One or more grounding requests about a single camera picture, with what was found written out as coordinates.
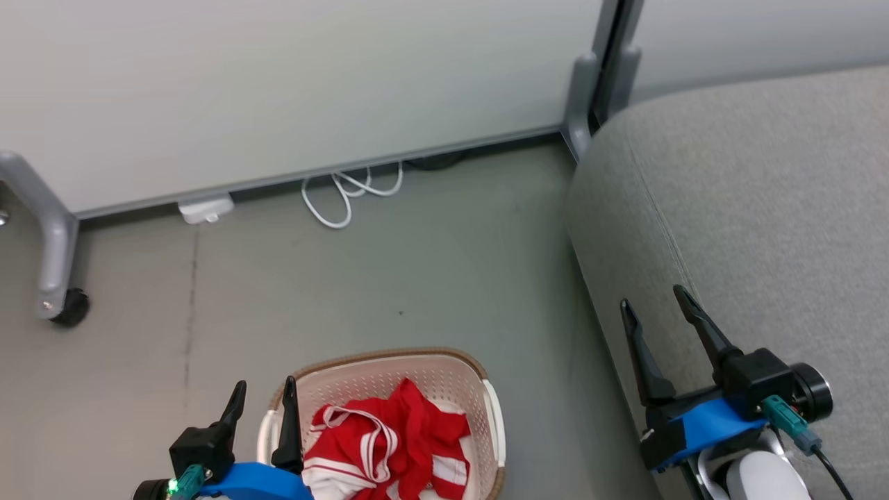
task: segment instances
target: whiteboard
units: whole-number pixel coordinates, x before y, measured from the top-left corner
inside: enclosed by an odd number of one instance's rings
[[[0,149],[72,212],[562,120],[591,0],[4,0]]]
[[[886,0],[647,0],[631,102],[763,77],[889,63]]]

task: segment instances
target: white plastic basket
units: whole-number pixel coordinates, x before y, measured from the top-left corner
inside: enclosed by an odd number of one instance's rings
[[[304,450],[317,440],[318,434],[309,428],[320,407],[342,406],[352,399],[388,398],[402,380],[410,378],[443,411],[466,413],[472,436],[463,444],[469,461],[464,500],[493,500],[500,493],[506,463],[503,414],[485,370],[469,355],[450,349],[371,352],[307,367],[293,376]],[[260,426],[256,459],[263,464],[268,464],[277,448],[283,392],[282,384]],[[427,496],[431,493],[424,492],[423,499],[437,498]]]

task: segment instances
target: gray floor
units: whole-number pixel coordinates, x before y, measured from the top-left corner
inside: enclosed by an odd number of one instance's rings
[[[395,197],[357,200],[343,231],[298,192],[213,225],[88,230],[78,272],[93,310],[67,332],[31,314],[39,233],[4,201],[3,497],[129,497],[170,475],[169,444],[218,417],[241,378],[235,451],[252,460],[263,408],[294,369],[446,345],[477,357],[500,395],[502,498],[655,498],[563,228],[571,165],[552,141],[412,171]],[[313,191],[340,210],[335,191]]]

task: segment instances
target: white cable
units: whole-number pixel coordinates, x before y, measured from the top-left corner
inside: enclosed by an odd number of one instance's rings
[[[302,199],[303,199],[303,201],[306,202],[306,206],[308,207],[308,210],[318,219],[319,222],[321,222],[323,225],[327,226],[328,228],[330,228],[332,230],[341,230],[341,229],[345,228],[346,226],[348,226],[348,224],[350,222],[352,222],[352,205],[348,202],[348,194],[346,194],[347,191],[342,188],[342,184],[340,183],[340,178],[337,177],[336,173],[332,173],[331,177],[333,178],[333,183],[336,184],[336,189],[339,190],[339,192],[340,192],[340,196],[342,197],[343,203],[346,204],[346,218],[343,219],[342,222],[328,221],[327,219],[322,217],[321,214],[318,213],[318,211],[315,209],[315,206],[312,205],[312,202],[308,201],[308,195],[306,194],[306,186],[308,186],[308,182],[310,181],[310,179],[304,179],[302,181],[302,188],[300,190],[302,191]]]
[[[346,191],[346,196],[348,196],[349,198],[360,198],[360,197],[364,196],[364,194],[367,192],[367,190],[361,186],[370,186],[371,185],[371,180],[372,180],[371,179],[371,167],[366,166],[364,168],[364,170],[365,170],[364,184],[358,184],[359,189],[357,191],[348,191],[348,190],[343,189],[344,191]]]
[[[400,162],[400,161],[398,162],[398,177],[395,181],[395,185],[392,186],[392,188],[387,191],[377,190],[375,188],[372,188],[371,187],[371,181],[372,181],[371,167],[368,166],[365,169],[366,169],[367,174],[364,178],[364,183],[356,181],[351,176],[346,175],[342,172],[331,173],[331,177],[333,178],[333,184],[336,185],[336,189],[337,189],[337,191],[340,192],[340,197],[342,198],[343,203],[346,204],[346,218],[343,219],[342,222],[330,222],[321,216],[321,214],[315,209],[315,206],[312,205],[312,202],[308,201],[308,194],[306,193],[306,187],[308,186],[308,182],[311,179],[304,179],[302,181],[302,187],[301,187],[300,191],[302,192],[302,199],[303,199],[303,201],[306,202],[306,206],[308,207],[308,210],[323,225],[327,226],[328,228],[334,229],[334,230],[341,230],[341,229],[345,228],[346,226],[348,226],[350,222],[352,222],[352,204],[349,202],[349,200],[348,200],[349,198],[360,198],[365,193],[371,193],[371,194],[379,196],[379,197],[390,197],[390,196],[396,194],[401,189],[401,183],[402,183],[402,180],[404,179],[404,168],[402,166],[402,162]],[[346,190],[345,188],[342,187],[342,182],[340,181],[340,179],[345,179],[350,184],[356,186],[358,188],[358,190],[355,190],[355,191]]]
[[[380,191],[380,190],[372,188],[371,183],[369,181],[365,181],[366,184],[362,184],[361,182],[356,181],[355,179],[352,179],[351,177],[349,177],[348,175],[346,175],[344,173],[336,173],[336,174],[339,175],[340,177],[342,177],[343,179],[345,179],[346,181],[351,182],[353,185],[361,188],[362,190],[366,190],[367,192],[377,195],[378,197],[390,197],[390,196],[396,194],[401,189],[401,181],[402,181],[402,178],[404,177],[404,170],[402,169],[401,162],[398,162],[398,178],[395,181],[395,186],[393,186],[392,189],[388,190],[388,191]],[[369,168],[367,169],[367,178],[368,179],[371,178],[371,169],[369,169]]]

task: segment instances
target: red and white clothing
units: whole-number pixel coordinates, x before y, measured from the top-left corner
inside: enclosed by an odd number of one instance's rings
[[[312,420],[321,435],[305,457],[302,480],[316,500],[417,500],[431,486],[461,500],[469,462],[463,414],[446,413],[404,379],[389,399],[327,405]]]

